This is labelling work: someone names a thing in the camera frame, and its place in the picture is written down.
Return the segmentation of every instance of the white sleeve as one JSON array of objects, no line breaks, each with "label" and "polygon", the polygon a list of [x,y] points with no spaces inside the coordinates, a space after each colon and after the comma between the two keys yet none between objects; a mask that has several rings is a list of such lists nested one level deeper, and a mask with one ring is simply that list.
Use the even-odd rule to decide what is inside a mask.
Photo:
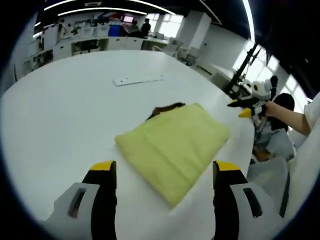
[{"label": "white sleeve", "polygon": [[320,118],[320,92],[314,97],[313,102],[304,107],[304,114],[312,129]]}]

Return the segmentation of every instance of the computer monitor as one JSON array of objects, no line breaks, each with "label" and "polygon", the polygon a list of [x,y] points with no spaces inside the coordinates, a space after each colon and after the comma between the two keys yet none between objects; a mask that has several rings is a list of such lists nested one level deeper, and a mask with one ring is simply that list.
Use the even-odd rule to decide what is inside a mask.
[{"label": "computer monitor", "polygon": [[133,16],[124,16],[122,22],[132,23],[135,18]]}]

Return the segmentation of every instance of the window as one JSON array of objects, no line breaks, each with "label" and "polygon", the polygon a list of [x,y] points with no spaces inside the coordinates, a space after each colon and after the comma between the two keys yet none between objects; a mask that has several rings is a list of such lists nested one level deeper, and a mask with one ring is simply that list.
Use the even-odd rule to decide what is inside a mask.
[{"label": "window", "polygon": [[149,13],[146,16],[146,19],[150,19],[149,24],[151,25],[150,32],[153,33],[155,31],[155,27],[159,18],[159,13]]},{"label": "window", "polygon": [[[236,59],[233,69],[238,70],[241,66],[241,64],[244,62],[248,51],[254,46],[254,43],[252,41],[247,41],[243,50],[240,52],[238,58]],[[250,65],[247,66],[244,70],[244,73],[246,73],[245,78],[249,82],[253,81],[265,81],[266,79],[270,79],[272,75],[277,71],[279,66],[279,61],[274,57],[271,56],[270,61],[268,65],[266,65],[267,62],[267,52],[266,50],[258,45],[254,51],[254,55],[257,54],[256,59]]]},{"label": "window", "polygon": [[175,38],[183,19],[184,16],[182,15],[166,14],[163,18],[159,33],[169,38]]},{"label": "window", "polygon": [[294,99],[294,111],[304,113],[305,105],[308,104],[307,96],[292,75],[289,76],[280,93],[291,94]]}]

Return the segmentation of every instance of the ceiling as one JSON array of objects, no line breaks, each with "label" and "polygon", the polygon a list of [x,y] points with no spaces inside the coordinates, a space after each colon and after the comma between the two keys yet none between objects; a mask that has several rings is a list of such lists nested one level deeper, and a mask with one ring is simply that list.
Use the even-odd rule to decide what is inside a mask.
[{"label": "ceiling", "polygon": [[[39,21],[50,24],[57,14],[84,8],[84,3],[99,0],[76,0],[39,13]],[[47,0],[44,8],[61,0]],[[190,10],[206,12],[216,19],[199,0],[145,0],[176,14],[187,16]],[[242,0],[204,0],[222,22],[222,26],[246,39],[249,24]],[[313,98],[320,91],[316,77],[316,1],[311,0],[249,0],[255,39],[276,58],[281,66],[299,82],[306,95]],[[164,14],[162,10],[127,0],[102,0],[100,7],[124,8],[146,13]]]}]

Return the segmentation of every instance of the folded towel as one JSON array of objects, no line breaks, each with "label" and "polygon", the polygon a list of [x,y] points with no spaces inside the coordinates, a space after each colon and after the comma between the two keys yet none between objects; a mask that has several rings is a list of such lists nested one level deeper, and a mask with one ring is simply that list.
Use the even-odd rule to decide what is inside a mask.
[{"label": "folded towel", "polygon": [[163,112],[115,141],[124,158],[174,208],[230,136],[199,103]]}]

